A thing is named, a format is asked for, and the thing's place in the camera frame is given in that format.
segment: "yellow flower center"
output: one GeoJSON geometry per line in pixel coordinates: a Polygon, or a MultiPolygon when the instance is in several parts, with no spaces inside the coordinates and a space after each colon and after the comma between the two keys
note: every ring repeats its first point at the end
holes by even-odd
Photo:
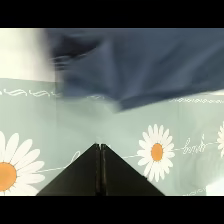
{"type": "Polygon", "coordinates": [[[16,169],[10,163],[0,163],[0,192],[16,182],[16,169]]]}
{"type": "Polygon", "coordinates": [[[160,161],[163,157],[163,148],[159,143],[152,147],[151,155],[154,161],[160,161]]]}

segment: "daisy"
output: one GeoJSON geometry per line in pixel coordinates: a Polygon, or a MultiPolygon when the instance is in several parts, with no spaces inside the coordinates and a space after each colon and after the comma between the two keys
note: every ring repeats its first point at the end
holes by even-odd
{"type": "Polygon", "coordinates": [[[32,140],[24,141],[19,147],[19,134],[11,136],[8,143],[0,132],[0,196],[34,196],[38,190],[30,184],[43,181],[45,177],[36,174],[44,162],[34,162],[39,149],[29,152],[32,140]]]}
{"type": "Polygon", "coordinates": [[[143,140],[139,141],[139,145],[143,150],[139,150],[137,154],[143,158],[138,162],[139,166],[146,165],[144,176],[150,181],[155,177],[156,182],[159,178],[165,178],[165,173],[169,174],[169,168],[173,167],[170,158],[175,156],[173,152],[174,144],[172,136],[169,136],[169,129],[165,132],[163,125],[155,124],[154,129],[149,125],[148,133],[143,132],[143,140]]]}
{"type": "Polygon", "coordinates": [[[217,142],[220,143],[218,146],[218,149],[221,149],[221,158],[224,155],[224,122],[223,125],[220,126],[220,131],[218,132],[219,138],[217,139],[217,142]]]}

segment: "dark blue fabric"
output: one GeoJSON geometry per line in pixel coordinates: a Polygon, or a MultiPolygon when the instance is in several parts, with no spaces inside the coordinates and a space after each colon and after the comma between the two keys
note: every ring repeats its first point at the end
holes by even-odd
{"type": "Polygon", "coordinates": [[[123,109],[224,89],[224,29],[47,28],[64,58],[64,94],[102,94],[123,109]]]}

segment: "navy garment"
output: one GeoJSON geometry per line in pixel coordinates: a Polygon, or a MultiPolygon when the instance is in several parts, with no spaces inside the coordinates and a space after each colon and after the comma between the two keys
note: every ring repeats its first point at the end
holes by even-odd
{"type": "Polygon", "coordinates": [[[122,109],[224,89],[224,29],[47,28],[66,96],[104,95],[122,109]]]}

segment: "black triangular object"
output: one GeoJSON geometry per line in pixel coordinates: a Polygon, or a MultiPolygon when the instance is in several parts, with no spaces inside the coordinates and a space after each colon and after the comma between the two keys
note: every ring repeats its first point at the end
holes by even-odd
{"type": "Polygon", "coordinates": [[[99,145],[92,145],[37,196],[95,196],[99,191],[99,145]]]}
{"type": "Polygon", "coordinates": [[[164,196],[107,145],[101,145],[101,171],[105,196],[164,196]]]}

